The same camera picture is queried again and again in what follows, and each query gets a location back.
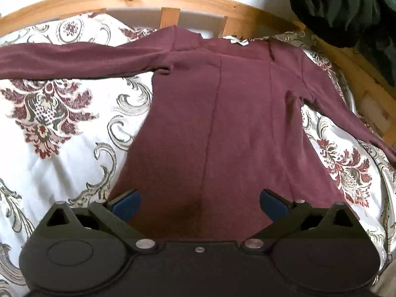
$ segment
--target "floral pattern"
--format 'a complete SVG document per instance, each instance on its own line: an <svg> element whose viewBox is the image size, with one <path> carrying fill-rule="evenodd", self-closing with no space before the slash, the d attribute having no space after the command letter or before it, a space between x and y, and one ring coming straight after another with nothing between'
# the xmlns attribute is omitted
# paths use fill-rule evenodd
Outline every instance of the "floral pattern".
<svg viewBox="0 0 396 297"><path fill-rule="evenodd" d="M361 161L360 153L356 148L353 149L352 154L346 149L340 154L336 144L326 139L317 142L321 149L320 154L327 163L326 169L334 178L337 188L343 191L345 199L369 207L367 198L370 196L368 190L372 180L367 173L370 167L369 160Z"/></svg>
<svg viewBox="0 0 396 297"><path fill-rule="evenodd" d="M7 279L8 282L25 286L26 282L22 272L9 259L10 250L11 247L9 245L0 243L0 275Z"/></svg>
<svg viewBox="0 0 396 297"><path fill-rule="evenodd" d="M79 18L70 18L59 23L57 38L60 43L72 43L80 40L84 32L84 21Z"/></svg>
<svg viewBox="0 0 396 297"><path fill-rule="evenodd" d="M13 102L8 116L16 119L25 141L31 143L42 158L59 154L59 146L81 132L77 123L98 118L84 112L92 101L90 90L79 92L79 82L66 79L30 81L10 79L14 87L0 89L5 99Z"/></svg>
<svg viewBox="0 0 396 297"><path fill-rule="evenodd" d="M107 199L108 194L110 193L110 183L114 177L117 167L117 157L114 149L109 144L96 143L94 158L99 160L100 153L103 151L110 155L112 162L111 168L108 169L106 166L101 165L100 167L103 170L102 180L97 184L90 184L87 182L86 189L81 191L76 198L68 200L71 207L87 207L94 196L97 196L98 199Z"/></svg>

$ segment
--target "circular cap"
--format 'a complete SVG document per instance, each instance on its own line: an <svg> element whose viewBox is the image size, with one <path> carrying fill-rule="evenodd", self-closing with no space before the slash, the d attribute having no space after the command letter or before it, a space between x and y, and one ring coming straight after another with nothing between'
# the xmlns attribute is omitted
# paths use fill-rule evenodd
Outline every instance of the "circular cap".
<svg viewBox="0 0 396 297"><path fill-rule="evenodd" d="M252 238L252 239L247 239L247 240L245 241L245 246L246 246L247 248L250 248L250 249L259 249L259 248L261 248L262 246L264 246L264 242L261 241L260 239L254 239L254 238Z"/></svg>
<svg viewBox="0 0 396 297"><path fill-rule="evenodd" d="M294 284L322 293L369 285L379 267L379 255L368 239L282 239L272 250L272 260Z"/></svg>
<svg viewBox="0 0 396 297"><path fill-rule="evenodd" d="M136 247L139 249L151 249L155 246L155 241L151 239L140 239L136 241Z"/></svg>
<svg viewBox="0 0 396 297"><path fill-rule="evenodd" d="M74 238L33 234L19 257L19 267L32 287L77 293L108 282L127 258L124 244L105 232L78 229Z"/></svg>
<svg viewBox="0 0 396 297"><path fill-rule="evenodd" d="M59 266L76 266L90 259L94 248L82 240L57 242L48 249L48 258Z"/></svg>

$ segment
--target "bed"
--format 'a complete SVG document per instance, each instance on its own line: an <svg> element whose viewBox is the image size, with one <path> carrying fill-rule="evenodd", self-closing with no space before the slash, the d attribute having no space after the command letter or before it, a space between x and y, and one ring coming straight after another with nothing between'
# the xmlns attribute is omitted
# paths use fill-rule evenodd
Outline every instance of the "bed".
<svg viewBox="0 0 396 297"><path fill-rule="evenodd" d="M290 23L231 0L45 0L0 18L0 46L77 41L121 45L152 32L128 27L106 14L106 8L132 6L160 7L158 28L178 24L181 9L222 16L219 37L233 43L266 39L256 36L261 25L274 29L279 33L275 38L303 49L326 71L349 108L396 148L394 91L359 54L324 43L303 23ZM0 81L4 295L22 296L28 291L18 255L55 201L82 207L107 197L155 99L151 76L110 78L111 89L106 79ZM46 98L48 91L55 93ZM301 114L319 158L378 250L380 276L396 251L396 172L380 149L353 138L328 117L307 105ZM58 117L62 119L54 129Z"/></svg>

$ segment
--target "blue gripper pad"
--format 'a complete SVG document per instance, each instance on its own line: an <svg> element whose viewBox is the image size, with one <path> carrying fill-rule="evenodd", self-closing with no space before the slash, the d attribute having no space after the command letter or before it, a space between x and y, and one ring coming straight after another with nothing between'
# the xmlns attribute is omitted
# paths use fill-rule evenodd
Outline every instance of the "blue gripper pad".
<svg viewBox="0 0 396 297"><path fill-rule="evenodd" d="M120 198L116 198L111 205L111 212L120 218L122 221L128 222L139 210L141 196L137 190L127 192Z"/></svg>
<svg viewBox="0 0 396 297"><path fill-rule="evenodd" d="M285 217L289 213L286 204L265 190L260 193L260 208L273 222Z"/></svg>

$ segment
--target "damask pattern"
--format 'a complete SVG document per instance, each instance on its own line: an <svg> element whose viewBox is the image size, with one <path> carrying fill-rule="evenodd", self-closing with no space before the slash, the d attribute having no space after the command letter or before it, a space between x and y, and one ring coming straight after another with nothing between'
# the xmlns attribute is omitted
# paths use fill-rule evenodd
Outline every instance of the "damask pattern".
<svg viewBox="0 0 396 297"><path fill-rule="evenodd" d="M25 37L30 31L30 28L25 28L18 31L18 35L16 37L10 37L9 39L3 38L2 42L0 41L0 47L5 47L8 45L13 45L15 42L19 41L21 38Z"/></svg>
<svg viewBox="0 0 396 297"><path fill-rule="evenodd" d="M2 179L0 179L0 205L6 218L10 220L14 232L25 231L26 237L30 237L34 227L31 221L24 215L19 203L22 197L15 191L10 191Z"/></svg>
<svg viewBox="0 0 396 297"><path fill-rule="evenodd" d="M19 286L25 286L26 282L19 268L15 267L9 259L8 253L11 247L7 244L0 243L0 275L8 282Z"/></svg>
<svg viewBox="0 0 396 297"><path fill-rule="evenodd" d="M338 145L327 140L324 136L326 128L330 127L327 120L324 116L318 120L316 130L320 138L315 139L312 135L309 135L309 138L315 139L319 145L325 167L334 179L337 188L344 194L345 199L351 203L369 207L370 194L368 190L372 180L368 174L370 162L368 159L361 158L356 147L353 147L352 153L350 153L347 149L340 150Z"/></svg>
<svg viewBox="0 0 396 297"><path fill-rule="evenodd" d="M376 163L382 175L383 183L387 189L384 200L384 207L381 212L381 222L387 233L387 265L390 264L396 255L396 171L390 165L385 153L371 144L359 141L361 146L369 153Z"/></svg>
<svg viewBox="0 0 396 297"><path fill-rule="evenodd" d="M14 288L4 279L0 279L0 296L2 297L17 297L17 292Z"/></svg>
<svg viewBox="0 0 396 297"><path fill-rule="evenodd" d="M118 138L114 132L113 128L116 125L124 126L127 124L127 119L125 116L139 116L147 114L150 109L152 101L152 92L150 89L141 83L141 78L139 76L124 78L127 86L130 86L132 91L140 91L141 94L138 97L138 102L140 105L131 105L128 103L127 99L129 95L120 94L117 97L117 107L114 111L121 113L122 115L114 116L107 124L108 135L116 147L122 149L123 151L128 151L129 146L132 144L135 136L129 133L124 133L127 135L127 139L123 140Z"/></svg>
<svg viewBox="0 0 396 297"><path fill-rule="evenodd" d="M0 88L5 99L13 102L8 116L24 131L25 141L31 143L42 158L59 154L59 146L81 132L77 123L98 118L84 112L92 101L92 93L79 92L81 83L67 80L29 81L10 79L14 87Z"/></svg>
<svg viewBox="0 0 396 297"><path fill-rule="evenodd" d="M94 157L96 160L99 160L101 152L106 152L110 155L112 162L110 169L101 165L100 167L103 170L102 180L96 184L90 184L87 182L85 190L83 190L76 198L68 200L71 207L87 207L93 197L104 200L107 199L108 194L110 193L110 184L117 167L117 157L114 149L109 144L96 143L96 147L94 149Z"/></svg>

